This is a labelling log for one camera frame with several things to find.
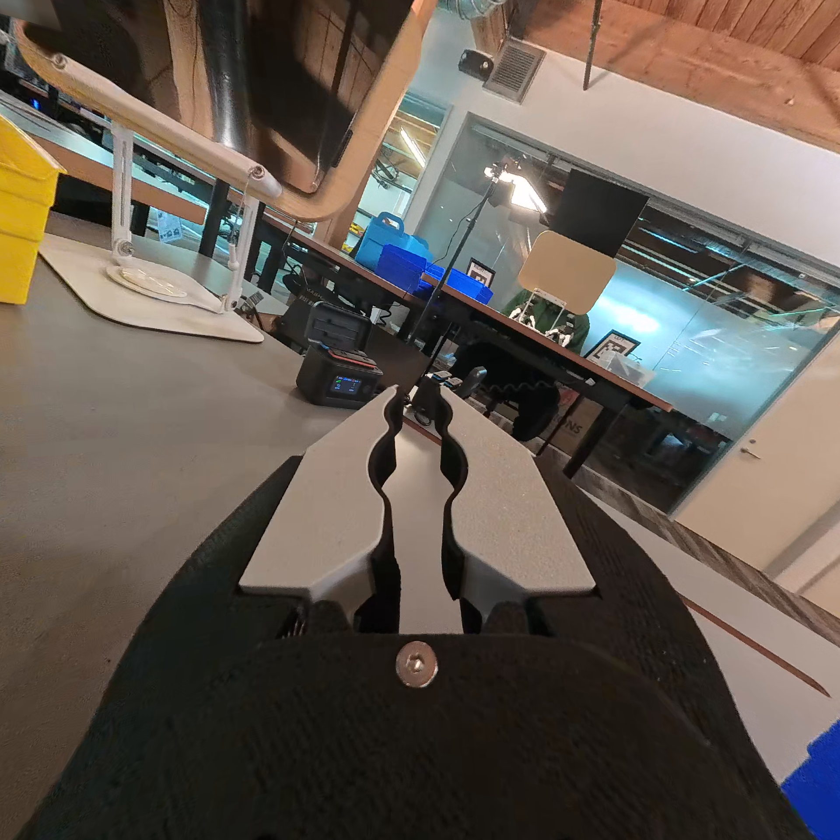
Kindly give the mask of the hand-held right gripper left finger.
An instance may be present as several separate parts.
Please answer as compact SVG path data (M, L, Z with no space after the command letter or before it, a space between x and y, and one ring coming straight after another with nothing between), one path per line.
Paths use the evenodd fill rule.
M333 602L363 633L396 633L402 582L384 484L402 426L393 385L306 450L239 579L243 593Z

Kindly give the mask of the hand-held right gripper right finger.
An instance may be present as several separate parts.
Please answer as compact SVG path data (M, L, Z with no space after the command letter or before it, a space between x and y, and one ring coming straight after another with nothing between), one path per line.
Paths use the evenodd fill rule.
M444 504L442 572L466 634L493 610L588 596L596 583L527 449L453 391L435 399Z

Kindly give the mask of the blue plastic bin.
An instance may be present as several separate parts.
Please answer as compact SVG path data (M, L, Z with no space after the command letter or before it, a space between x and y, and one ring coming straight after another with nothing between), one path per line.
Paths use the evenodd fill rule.
M808 745L781 789L814 837L839 838L839 721Z

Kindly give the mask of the cardboard box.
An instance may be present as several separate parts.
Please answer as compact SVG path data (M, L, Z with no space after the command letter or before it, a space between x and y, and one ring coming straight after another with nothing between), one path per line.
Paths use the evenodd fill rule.
M546 442L567 455L573 455L601 412L602 406L593 400L564 392L557 415L545 435Z

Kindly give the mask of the black battery charger case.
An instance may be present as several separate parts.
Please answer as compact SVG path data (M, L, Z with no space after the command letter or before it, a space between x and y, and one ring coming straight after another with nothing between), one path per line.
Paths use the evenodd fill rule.
M363 314L324 301L311 307L296 379L309 403L356 410L375 397L383 371L364 351L372 329Z

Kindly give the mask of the long wooden desk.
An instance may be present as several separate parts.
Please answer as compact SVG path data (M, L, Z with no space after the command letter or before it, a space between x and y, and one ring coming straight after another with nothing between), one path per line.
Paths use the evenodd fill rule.
M425 300L380 278L343 252L307 237L269 210L261 218L258 238L269 245L266 264L259 274L258 287L262 291L268 291L268 282L275 281L291 259L318 279L314 286L308 284L308 275L299 280L308 305L319 300L336 300L345 308L359 310L368 319L372 318L374 309L384 312L401 306L408 310L409 324L422 314ZM638 411L656 409L665 415L673 411L671 405L655 395L458 290L446 287L435 302L430 318L437 319L432 331L437 338L430 350L421 349L427 357L427 366L433 365L432 352L443 346L452 329L457 329L458 339L490 343L601 408L563 468L568 478L573 478L582 468L628 407Z

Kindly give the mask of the open blue parts bin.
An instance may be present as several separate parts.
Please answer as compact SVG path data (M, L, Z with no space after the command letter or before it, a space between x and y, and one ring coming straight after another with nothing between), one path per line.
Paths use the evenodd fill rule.
M423 276L441 281L444 278L445 272L446 268L444 266L438 266L428 262ZM492 299L492 291L488 286L456 268L453 268L449 272L447 286L483 305L489 304Z
M409 295L416 295L422 284L428 260L423 255L395 245L384 245L375 273Z

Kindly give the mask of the tan rounded board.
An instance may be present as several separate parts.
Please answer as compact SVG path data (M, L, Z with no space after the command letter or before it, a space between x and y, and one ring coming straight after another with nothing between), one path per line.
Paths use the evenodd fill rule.
M613 257L546 230L535 239L517 276L519 286L588 314L616 273Z

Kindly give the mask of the white door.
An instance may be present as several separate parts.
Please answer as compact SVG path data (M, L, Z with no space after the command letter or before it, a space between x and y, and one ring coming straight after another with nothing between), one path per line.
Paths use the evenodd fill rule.
M838 502L836 335L710 469L673 519L765 571Z

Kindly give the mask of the blue plastic toolbox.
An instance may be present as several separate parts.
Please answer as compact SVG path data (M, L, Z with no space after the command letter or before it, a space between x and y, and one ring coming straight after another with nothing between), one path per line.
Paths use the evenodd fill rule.
M433 261L426 240L408 234L403 219L393 213L383 211L368 223L357 248L353 250L353 259L369 270L376 270L383 248L386 245L409 251Z

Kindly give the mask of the black square panel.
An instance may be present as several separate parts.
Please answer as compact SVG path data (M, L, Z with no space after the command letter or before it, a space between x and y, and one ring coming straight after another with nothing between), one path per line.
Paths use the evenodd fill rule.
M548 229L615 258L648 198L630 187L572 169Z

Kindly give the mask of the studio light on stand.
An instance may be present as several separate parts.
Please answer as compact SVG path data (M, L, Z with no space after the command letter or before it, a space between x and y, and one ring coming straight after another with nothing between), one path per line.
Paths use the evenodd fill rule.
M521 174L521 166L518 161L509 155L504 156L500 161L494 162L485 169L487 188L480 198L478 204L465 215L467 225L461 235L450 260L445 265L444 274L434 286L423 309L412 320L411 327L406 334L406 344L414 346L417 335L420 333L426 320L434 313L434 308L439 297L443 294L448 284L448 279L453 268L472 235L478 218L488 204L494 207L516 205L526 211L535 214L543 213L547 206L544 204L528 179Z

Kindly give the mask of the yellow plastic bin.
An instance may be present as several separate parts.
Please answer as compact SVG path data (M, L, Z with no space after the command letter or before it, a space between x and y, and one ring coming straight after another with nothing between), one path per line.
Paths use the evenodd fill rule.
M24 131L1 118L1 302L22 306L66 170Z

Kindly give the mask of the wood framed screen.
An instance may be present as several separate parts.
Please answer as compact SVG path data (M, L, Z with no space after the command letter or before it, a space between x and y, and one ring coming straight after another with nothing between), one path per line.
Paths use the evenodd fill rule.
M32 71L303 222L362 189L436 2L2 2Z

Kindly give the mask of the wall vent grille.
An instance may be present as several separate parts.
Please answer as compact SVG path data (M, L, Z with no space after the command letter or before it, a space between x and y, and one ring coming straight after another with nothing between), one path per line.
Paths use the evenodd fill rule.
M509 102L522 104L546 54L544 49L519 38L506 38L493 59L483 89Z

